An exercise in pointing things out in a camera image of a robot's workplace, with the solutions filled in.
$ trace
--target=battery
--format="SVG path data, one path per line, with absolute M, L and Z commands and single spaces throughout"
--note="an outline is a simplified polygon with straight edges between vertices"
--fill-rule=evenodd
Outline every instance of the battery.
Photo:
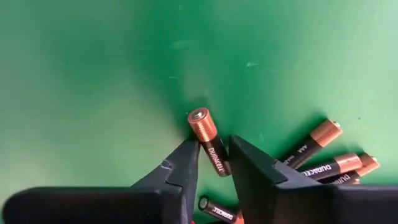
M 336 175 L 326 179 L 322 179 L 319 182 L 323 184 L 353 184 L 357 179 L 363 177 L 364 175 L 374 171 L 380 167 L 377 159 L 369 154 L 362 154 L 359 157 L 362 161 L 363 166 L 359 169 L 349 171 L 345 174 Z
M 336 156 L 329 162 L 311 167 L 301 173 L 314 180 L 320 180 L 334 175 L 344 174 L 361 167 L 362 161 L 359 156 L 355 153 L 347 153 L 342 156 Z
M 298 169 L 342 133 L 343 130 L 337 122 L 327 119 L 297 144 L 292 149 L 292 153 L 282 161 L 285 165 Z
M 201 196 L 198 202 L 199 210 L 226 223 L 235 223 L 237 214 L 211 201 L 208 196 Z
M 228 154 L 217 128 L 206 108 L 199 108 L 188 115 L 188 122 L 197 135 L 217 174 L 226 177 L 231 174 Z

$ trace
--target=green table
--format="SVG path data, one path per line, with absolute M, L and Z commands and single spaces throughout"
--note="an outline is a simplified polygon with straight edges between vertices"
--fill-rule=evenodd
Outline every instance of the green table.
M 323 118 L 321 161 L 366 151 L 396 184 L 398 1 L 0 1 L 0 201 L 40 185 L 128 186 L 208 107 L 280 157 Z M 197 194 L 237 203 L 200 155 Z M 209 220 L 197 213 L 198 220 Z

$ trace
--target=duracell battery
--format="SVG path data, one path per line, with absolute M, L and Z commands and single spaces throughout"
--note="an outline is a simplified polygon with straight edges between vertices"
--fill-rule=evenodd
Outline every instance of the duracell battery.
M 329 162 L 311 167 L 301 173 L 314 180 L 320 180 L 334 175 L 344 174 L 361 167 L 362 161 L 359 156 L 355 153 L 347 153 L 342 156 L 336 156 Z
M 322 179 L 319 182 L 323 184 L 353 184 L 360 177 L 363 177 L 364 175 L 380 167 L 377 159 L 369 156 L 366 153 L 360 155 L 359 158 L 361 159 L 363 165 L 361 168 L 347 172 L 345 174 Z
M 292 153 L 283 160 L 283 163 L 293 169 L 298 169 L 342 132 L 343 130 L 337 122 L 327 119 L 296 145 Z
M 199 108 L 188 115 L 188 122 L 197 135 L 217 174 L 226 177 L 231 174 L 228 155 L 217 135 L 217 128 L 206 108 Z
M 237 214 L 213 202 L 206 195 L 201 196 L 198 202 L 199 210 L 226 223 L 235 223 Z

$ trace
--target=black clamp jaw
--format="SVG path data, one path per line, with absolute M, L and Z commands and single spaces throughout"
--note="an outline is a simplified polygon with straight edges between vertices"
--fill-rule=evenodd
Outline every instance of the black clamp jaw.
M 184 141 L 131 187 L 39 187 L 13 195 L 10 223 L 191 223 L 197 141 Z M 398 223 L 397 186 L 322 185 L 239 136 L 229 164 L 245 224 Z
M 186 140 L 131 187 L 37 187 L 6 202 L 5 223 L 191 223 L 199 143 Z
M 229 164 L 245 224 L 398 223 L 397 186 L 323 185 L 239 136 Z

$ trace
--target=black battery body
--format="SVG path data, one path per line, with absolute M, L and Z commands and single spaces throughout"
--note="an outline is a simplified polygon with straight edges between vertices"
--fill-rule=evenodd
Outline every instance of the black battery body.
M 217 174 L 226 177 L 231 174 L 228 155 L 224 144 L 218 135 L 210 141 L 201 142 L 207 156 L 209 157 L 211 164 L 217 171 Z
M 321 149 L 322 146 L 308 135 L 293 147 L 290 155 L 285 157 L 283 163 L 293 169 L 298 169 Z
M 361 176 L 355 170 L 353 170 L 345 174 L 319 180 L 319 182 L 323 184 L 353 184 L 355 180 L 360 177 Z
M 314 180 L 320 180 L 341 174 L 341 169 L 338 163 L 335 160 L 332 160 L 322 165 L 303 170 L 301 173 Z
M 226 223 L 234 223 L 237 219 L 237 214 L 231 212 L 224 206 L 211 201 L 208 196 L 201 196 L 198 202 L 198 208 L 212 217 L 215 217 Z

